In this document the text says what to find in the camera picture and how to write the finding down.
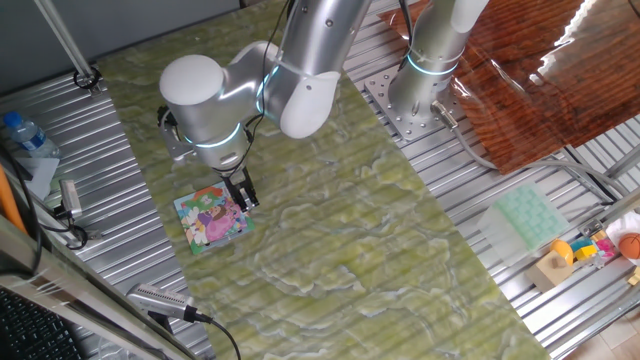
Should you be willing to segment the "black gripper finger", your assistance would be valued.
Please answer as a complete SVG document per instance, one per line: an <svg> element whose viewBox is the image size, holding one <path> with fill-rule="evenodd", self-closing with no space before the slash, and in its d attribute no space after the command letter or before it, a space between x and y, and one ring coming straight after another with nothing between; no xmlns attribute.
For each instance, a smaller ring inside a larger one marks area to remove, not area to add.
<svg viewBox="0 0 640 360"><path fill-rule="evenodd" d="M255 208L260 205L254 185L250 180L244 180L242 182L241 192L244 195L245 202L248 208Z"/></svg>
<svg viewBox="0 0 640 360"><path fill-rule="evenodd" d="M231 184L227 186L227 190L229 191L229 194L231 195L233 201L240 207L242 211L245 211L246 201L240 189L237 188L235 185Z"/></svg>

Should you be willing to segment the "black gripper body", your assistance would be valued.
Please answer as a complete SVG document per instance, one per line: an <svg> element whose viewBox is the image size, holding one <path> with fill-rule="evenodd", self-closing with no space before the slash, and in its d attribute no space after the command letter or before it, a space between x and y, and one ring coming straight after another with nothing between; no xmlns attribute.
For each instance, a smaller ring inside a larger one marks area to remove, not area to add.
<svg viewBox="0 0 640 360"><path fill-rule="evenodd" d="M253 182L246 167L225 172L221 175L221 178L230 193L240 192L241 190L249 192L253 189Z"/></svg>

